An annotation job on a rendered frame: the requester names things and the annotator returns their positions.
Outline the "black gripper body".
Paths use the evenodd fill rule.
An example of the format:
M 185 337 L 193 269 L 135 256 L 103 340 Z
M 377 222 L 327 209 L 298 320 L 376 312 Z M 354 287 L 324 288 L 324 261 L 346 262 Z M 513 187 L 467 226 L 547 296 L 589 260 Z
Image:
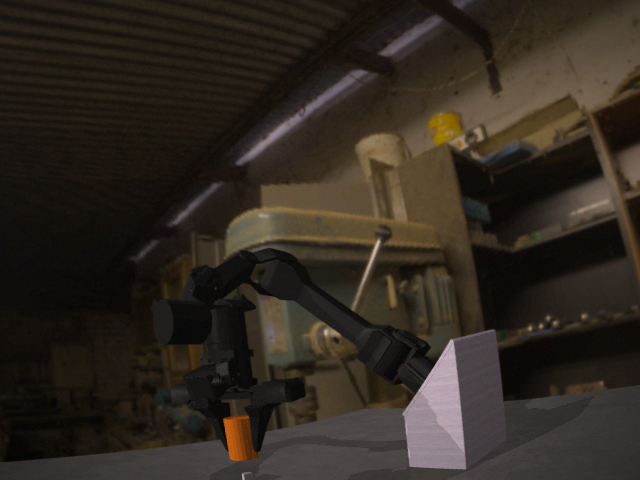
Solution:
M 222 404 L 225 399 L 251 399 L 251 406 L 270 405 L 272 403 L 293 402 L 306 396 L 305 387 L 299 378 L 275 379 L 262 382 L 259 386 L 257 378 L 252 377 L 252 367 L 250 357 L 254 356 L 253 349 L 249 350 L 248 342 L 220 343 L 207 345 L 207 353 L 203 352 L 203 357 L 210 362 L 220 363 L 221 360 L 232 358 L 239 369 L 241 382 L 238 388 L 229 388 L 224 392 L 224 396 L 215 399 L 199 398 L 194 400 L 197 407 L 210 407 Z M 187 405 L 190 397 L 185 384 L 174 385 L 170 391 L 172 405 Z

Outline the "orange knob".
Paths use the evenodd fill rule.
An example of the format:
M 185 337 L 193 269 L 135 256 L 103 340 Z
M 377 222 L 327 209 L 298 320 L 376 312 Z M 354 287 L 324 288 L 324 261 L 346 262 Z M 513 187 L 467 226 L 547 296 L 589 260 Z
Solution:
M 256 459 L 259 455 L 253 448 L 249 416 L 225 417 L 223 422 L 230 459 L 235 461 Z

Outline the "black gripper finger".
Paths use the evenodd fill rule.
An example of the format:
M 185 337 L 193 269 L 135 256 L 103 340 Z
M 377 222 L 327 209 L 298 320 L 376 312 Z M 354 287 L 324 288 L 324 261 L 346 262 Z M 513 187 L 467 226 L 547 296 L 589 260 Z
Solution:
M 281 403 L 272 403 L 270 405 L 257 405 L 244 407 L 250 418 L 250 430 L 252 433 L 252 443 L 255 452 L 259 452 L 265 437 L 267 425 L 275 406 Z
M 219 404 L 219 405 L 210 406 L 210 407 L 205 407 L 205 406 L 197 407 L 197 406 L 194 406 L 193 409 L 195 411 L 198 410 L 199 412 L 201 412 L 203 415 L 205 415 L 207 417 L 209 422 L 214 427 L 214 430 L 216 431 L 217 435 L 219 436 L 219 439 L 221 440 L 221 442 L 222 442 L 223 446 L 225 447 L 226 451 L 229 451 L 229 448 L 227 446 L 227 436 L 225 434 L 225 424 L 223 422 L 223 418 L 230 417 L 230 404 L 229 404 L 229 402 L 222 403 L 222 404 Z

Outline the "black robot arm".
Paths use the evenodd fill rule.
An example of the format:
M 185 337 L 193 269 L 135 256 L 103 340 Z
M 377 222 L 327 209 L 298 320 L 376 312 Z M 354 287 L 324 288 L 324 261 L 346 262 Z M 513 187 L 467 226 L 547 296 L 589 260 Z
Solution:
M 250 279 L 256 264 L 270 262 L 261 283 Z M 224 299 L 242 283 L 261 295 L 294 300 L 356 345 L 357 359 L 392 385 L 404 384 L 414 394 L 434 368 L 426 341 L 392 326 L 373 325 L 312 283 L 306 267 L 290 253 L 267 248 L 240 251 L 214 269 L 192 268 L 181 299 L 155 297 L 151 307 L 155 337 L 162 345 L 248 342 L 245 313 L 256 305 L 244 294 Z M 397 372 L 409 352 L 404 366 Z M 426 357 L 425 357 L 426 356 Z M 202 361 L 203 358 L 203 361 Z M 190 400 L 215 399 L 242 378 L 232 358 L 220 363 L 201 356 L 200 367 L 183 376 Z

